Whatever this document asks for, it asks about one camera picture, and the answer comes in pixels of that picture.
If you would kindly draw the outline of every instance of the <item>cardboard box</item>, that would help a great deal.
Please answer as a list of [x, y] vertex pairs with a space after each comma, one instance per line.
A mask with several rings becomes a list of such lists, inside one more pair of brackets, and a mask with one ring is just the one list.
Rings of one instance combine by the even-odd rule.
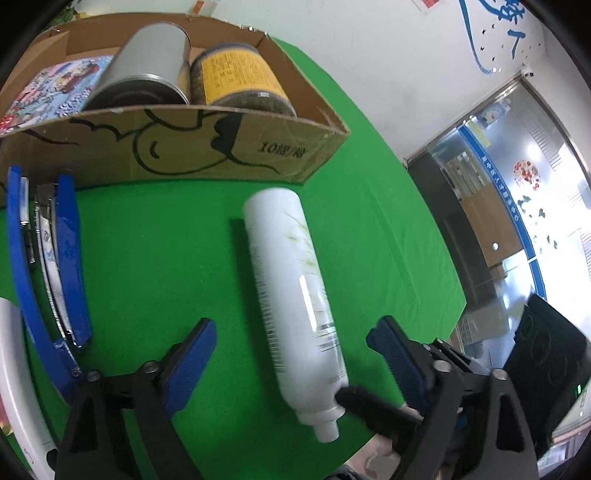
[[[238, 41], [273, 69], [297, 118], [204, 106], [134, 106], [85, 112], [0, 138], [0, 182], [16, 164], [31, 186], [60, 173], [77, 187], [135, 180], [235, 179], [303, 183], [342, 145], [349, 131], [280, 47], [263, 32], [208, 17], [129, 13], [85, 18], [40, 34], [0, 92], [5, 112], [43, 68], [115, 54], [144, 25], [168, 21], [191, 39], [191, 59], [205, 48]], [[4, 194], [0, 204], [4, 204]]]

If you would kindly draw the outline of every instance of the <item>white wall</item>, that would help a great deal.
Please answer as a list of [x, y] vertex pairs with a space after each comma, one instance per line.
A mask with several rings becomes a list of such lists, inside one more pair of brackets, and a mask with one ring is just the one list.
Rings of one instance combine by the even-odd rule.
[[529, 81], [569, 132], [590, 171], [591, 90], [560, 42], [546, 30], [548, 56], [531, 64]]
[[[82, 0], [77, 8], [92, 15], [186, 12], [192, 3]], [[541, 25], [529, 12], [515, 25], [486, 12], [478, 0], [466, 5], [481, 62], [500, 72], [484, 74], [478, 68], [460, 0], [440, 0], [427, 14], [413, 0], [220, 0], [214, 16], [265, 30], [302, 49], [340, 84], [402, 160], [503, 86], [523, 61], [545, 52]], [[510, 28], [527, 32], [515, 60]]]

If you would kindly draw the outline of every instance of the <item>green table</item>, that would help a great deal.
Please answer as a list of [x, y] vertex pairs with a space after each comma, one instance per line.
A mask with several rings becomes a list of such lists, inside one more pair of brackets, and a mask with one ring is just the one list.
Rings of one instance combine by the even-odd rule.
[[[384, 361], [365, 345], [368, 330], [391, 314], [413, 339], [447, 338], [465, 298], [439, 230], [404, 167], [330, 76], [300, 50], [281, 45], [352, 131], [305, 186], [294, 187], [349, 379], [400, 402]], [[280, 397], [242, 220], [244, 201], [270, 186], [162, 181], [77, 194], [94, 327], [84, 368], [106, 375], [134, 371], [161, 358], [200, 317], [217, 323], [217, 349], [187, 408], [173, 420], [208, 480], [320, 479], [371, 436], [362, 422], [345, 416], [339, 440], [322, 445]], [[15, 301], [3, 212], [0, 229], [0, 296]], [[68, 408], [29, 350], [48, 424], [61, 437]], [[137, 444], [137, 425], [128, 423]], [[136, 451], [146, 467], [145, 452]], [[145, 477], [153, 478], [153, 472]]]

